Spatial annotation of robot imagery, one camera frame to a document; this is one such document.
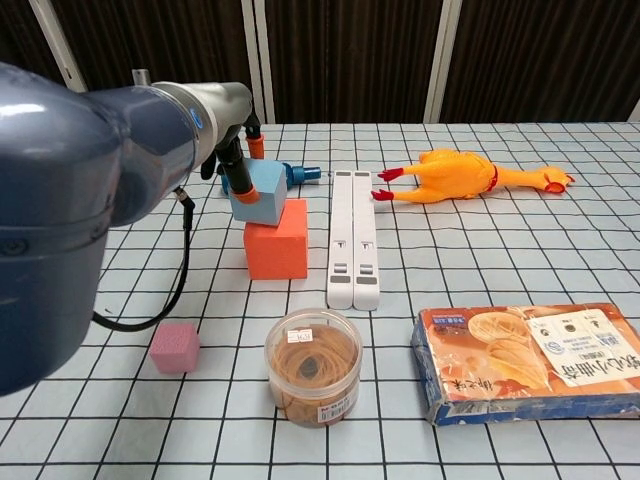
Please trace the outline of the light blue foam cube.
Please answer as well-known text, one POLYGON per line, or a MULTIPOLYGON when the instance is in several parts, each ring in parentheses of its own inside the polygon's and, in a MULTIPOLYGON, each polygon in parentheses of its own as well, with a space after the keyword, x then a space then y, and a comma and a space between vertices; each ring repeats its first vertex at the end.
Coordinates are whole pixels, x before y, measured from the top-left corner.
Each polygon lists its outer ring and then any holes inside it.
POLYGON ((284 165, 267 159, 247 159, 245 164, 259 199, 255 203, 244 204, 231 194, 229 200, 234 219, 277 226, 287 197, 284 165))

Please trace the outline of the pink foam cube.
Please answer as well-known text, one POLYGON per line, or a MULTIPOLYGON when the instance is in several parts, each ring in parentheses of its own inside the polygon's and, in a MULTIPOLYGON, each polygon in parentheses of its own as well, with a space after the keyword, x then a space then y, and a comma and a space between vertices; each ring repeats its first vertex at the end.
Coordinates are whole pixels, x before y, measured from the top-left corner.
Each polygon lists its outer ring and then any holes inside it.
POLYGON ((150 356, 163 374, 195 370, 200 349, 197 330, 190 323, 162 323, 154 333, 150 356))

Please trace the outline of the clear jar of rubber bands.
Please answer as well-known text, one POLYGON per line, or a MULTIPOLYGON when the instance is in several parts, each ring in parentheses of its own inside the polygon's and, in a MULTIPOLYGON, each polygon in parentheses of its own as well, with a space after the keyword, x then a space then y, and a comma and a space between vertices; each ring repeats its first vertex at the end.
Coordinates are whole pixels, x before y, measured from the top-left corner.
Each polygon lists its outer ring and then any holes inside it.
POLYGON ((275 406, 289 421, 325 427, 355 406, 363 342, 340 313, 310 308, 283 317, 266 337, 264 357, 275 406))

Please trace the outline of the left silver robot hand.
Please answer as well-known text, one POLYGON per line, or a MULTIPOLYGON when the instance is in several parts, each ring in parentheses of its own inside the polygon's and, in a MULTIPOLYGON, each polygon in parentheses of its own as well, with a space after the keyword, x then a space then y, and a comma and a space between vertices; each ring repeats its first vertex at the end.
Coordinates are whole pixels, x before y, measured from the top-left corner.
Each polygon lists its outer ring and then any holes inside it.
POLYGON ((210 82, 200 85, 199 92, 217 128, 213 150, 201 164, 201 178, 210 179, 219 163, 234 197, 242 204, 257 203, 260 194, 251 180, 238 137, 244 128, 251 157, 264 158, 264 136, 250 89, 239 82, 210 82))

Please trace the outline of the yellow rubber chicken toy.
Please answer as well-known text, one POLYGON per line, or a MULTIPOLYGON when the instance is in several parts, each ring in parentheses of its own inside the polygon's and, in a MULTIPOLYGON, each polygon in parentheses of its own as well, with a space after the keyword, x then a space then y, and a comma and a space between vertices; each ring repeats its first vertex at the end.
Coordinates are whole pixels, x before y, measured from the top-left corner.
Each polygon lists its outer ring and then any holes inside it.
POLYGON ((386 169, 378 177, 391 182, 406 175, 418 178, 419 186, 411 191, 373 190, 372 198, 432 204, 449 199, 472 199, 502 187, 526 187, 561 194, 574 182, 572 176, 554 166, 514 170, 473 152, 448 149, 423 152, 416 164, 386 169))

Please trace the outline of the white partition post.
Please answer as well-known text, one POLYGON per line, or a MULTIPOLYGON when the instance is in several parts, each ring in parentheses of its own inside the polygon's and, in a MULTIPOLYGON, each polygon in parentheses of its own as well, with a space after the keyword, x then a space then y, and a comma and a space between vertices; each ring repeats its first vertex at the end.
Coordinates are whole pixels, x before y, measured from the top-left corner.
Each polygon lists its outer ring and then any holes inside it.
POLYGON ((51 0, 28 0, 67 88, 86 92, 87 85, 51 0))
POLYGON ((463 0, 443 0, 424 107, 424 123, 438 123, 440 120, 462 5, 463 0))
POLYGON ((262 123, 277 122, 273 94, 266 0, 241 0, 254 108, 262 123))

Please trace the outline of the orange foam cube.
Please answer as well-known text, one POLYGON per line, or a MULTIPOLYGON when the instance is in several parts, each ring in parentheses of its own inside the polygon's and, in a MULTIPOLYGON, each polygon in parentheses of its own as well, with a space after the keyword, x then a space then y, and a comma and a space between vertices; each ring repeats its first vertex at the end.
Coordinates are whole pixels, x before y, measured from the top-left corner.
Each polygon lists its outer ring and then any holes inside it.
POLYGON ((307 277, 307 213, 305 199, 287 199, 277 226, 245 224, 244 250, 252 280, 307 277))

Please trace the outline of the white folding stand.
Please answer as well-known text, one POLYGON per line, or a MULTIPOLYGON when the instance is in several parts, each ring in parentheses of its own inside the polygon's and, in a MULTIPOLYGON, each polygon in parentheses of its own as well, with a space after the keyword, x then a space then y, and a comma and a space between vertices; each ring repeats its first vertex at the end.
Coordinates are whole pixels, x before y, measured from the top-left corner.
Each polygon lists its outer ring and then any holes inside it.
POLYGON ((337 170, 332 175, 327 305, 374 311, 380 276, 371 173, 337 170))

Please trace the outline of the blue spray bottle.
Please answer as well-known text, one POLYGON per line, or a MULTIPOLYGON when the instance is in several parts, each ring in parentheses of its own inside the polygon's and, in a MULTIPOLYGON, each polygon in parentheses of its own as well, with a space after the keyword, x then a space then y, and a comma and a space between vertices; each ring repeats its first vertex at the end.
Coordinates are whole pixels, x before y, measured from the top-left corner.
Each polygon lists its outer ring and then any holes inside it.
POLYGON ((288 188, 303 185, 321 178, 321 169, 319 167, 292 166, 286 162, 283 162, 282 165, 285 168, 288 188))

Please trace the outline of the checkered light blue tablecloth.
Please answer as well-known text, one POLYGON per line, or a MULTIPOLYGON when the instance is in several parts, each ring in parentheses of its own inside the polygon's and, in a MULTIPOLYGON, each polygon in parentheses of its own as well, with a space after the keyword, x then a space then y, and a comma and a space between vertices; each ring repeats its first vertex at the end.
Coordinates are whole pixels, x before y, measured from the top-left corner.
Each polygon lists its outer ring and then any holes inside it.
POLYGON ((434 427, 410 337, 428 307, 612 302, 640 330, 640 123, 268 125, 273 159, 317 166, 309 273, 254 282, 217 180, 192 175, 191 271, 172 319, 193 324, 197 369, 159 373, 150 331, 93 326, 54 375, 0 398, 0 480, 640 480, 640 418, 434 427), (364 343, 359 399, 307 429, 271 399, 263 343, 325 303, 330 175, 473 150, 514 169, 566 170, 562 195, 499 190, 377 207, 380 304, 349 311, 364 343))

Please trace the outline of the orange cookie box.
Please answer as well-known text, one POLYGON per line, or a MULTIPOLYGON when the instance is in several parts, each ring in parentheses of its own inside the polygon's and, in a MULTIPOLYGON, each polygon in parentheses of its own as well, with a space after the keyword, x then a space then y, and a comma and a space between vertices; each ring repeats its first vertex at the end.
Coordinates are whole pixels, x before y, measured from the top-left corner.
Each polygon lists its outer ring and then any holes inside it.
POLYGON ((640 336, 611 303, 424 309, 411 345, 433 425, 640 414, 640 336))

